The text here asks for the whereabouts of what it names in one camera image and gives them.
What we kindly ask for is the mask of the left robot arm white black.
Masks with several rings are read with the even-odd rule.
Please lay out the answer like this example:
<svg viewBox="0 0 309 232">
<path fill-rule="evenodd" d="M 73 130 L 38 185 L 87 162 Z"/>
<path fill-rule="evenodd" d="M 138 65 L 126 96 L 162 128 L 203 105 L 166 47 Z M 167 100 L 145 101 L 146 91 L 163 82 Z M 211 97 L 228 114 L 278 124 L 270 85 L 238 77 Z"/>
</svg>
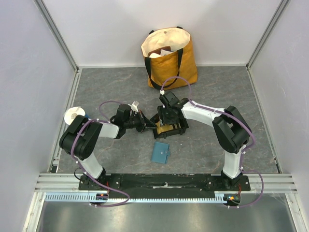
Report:
<svg viewBox="0 0 309 232">
<path fill-rule="evenodd" d="M 89 184 L 100 190 L 106 186 L 106 171 L 94 155 L 98 138 L 120 139 L 127 129 L 143 133 L 156 128 L 135 102 L 120 104 L 109 122 L 77 115 L 61 136 L 59 146 L 80 165 L 85 175 L 90 176 Z"/>
</svg>

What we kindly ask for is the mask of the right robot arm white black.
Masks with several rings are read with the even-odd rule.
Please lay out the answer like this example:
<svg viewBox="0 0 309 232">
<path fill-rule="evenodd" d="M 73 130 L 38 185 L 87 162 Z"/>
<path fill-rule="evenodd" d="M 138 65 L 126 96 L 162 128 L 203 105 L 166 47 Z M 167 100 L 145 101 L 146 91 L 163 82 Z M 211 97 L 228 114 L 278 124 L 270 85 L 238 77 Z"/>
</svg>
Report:
<svg viewBox="0 0 309 232">
<path fill-rule="evenodd" d="M 188 98 L 179 100 L 172 92 L 160 91 L 162 105 L 157 108 L 161 127 L 184 125 L 194 120 L 211 126 L 219 145 L 225 151 L 225 162 L 221 172 L 221 184 L 226 190 L 233 190 L 241 179 L 242 152 L 252 133 L 250 127 L 234 106 L 213 108 L 198 104 Z"/>
</svg>

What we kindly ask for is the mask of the teal leather card holder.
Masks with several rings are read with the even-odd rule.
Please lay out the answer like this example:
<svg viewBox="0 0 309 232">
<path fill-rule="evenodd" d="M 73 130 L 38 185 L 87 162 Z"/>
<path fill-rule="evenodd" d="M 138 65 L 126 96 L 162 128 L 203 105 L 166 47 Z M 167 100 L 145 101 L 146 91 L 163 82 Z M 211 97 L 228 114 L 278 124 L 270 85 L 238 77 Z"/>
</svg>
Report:
<svg viewBox="0 0 309 232">
<path fill-rule="evenodd" d="M 155 142 L 152 151 L 151 162 L 167 164 L 169 157 L 170 157 L 169 144 Z"/>
</svg>

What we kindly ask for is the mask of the black plastic tray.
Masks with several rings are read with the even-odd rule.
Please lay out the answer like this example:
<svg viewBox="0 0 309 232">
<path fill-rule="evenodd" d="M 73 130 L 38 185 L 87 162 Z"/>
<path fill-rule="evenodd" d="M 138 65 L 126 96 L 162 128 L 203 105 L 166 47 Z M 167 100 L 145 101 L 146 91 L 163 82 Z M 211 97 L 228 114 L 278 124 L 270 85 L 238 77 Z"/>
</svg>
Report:
<svg viewBox="0 0 309 232">
<path fill-rule="evenodd" d="M 186 119 L 181 120 L 179 123 L 176 123 L 176 124 L 162 125 L 159 115 L 155 114 L 150 119 L 150 121 L 156 125 L 156 129 L 153 129 L 153 135 L 155 139 L 158 139 L 158 138 L 166 139 L 167 137 L 178 135 L 178 134 L 183 135 L 186 132 L 186 130 L 189 128 Z"/>
</svg>

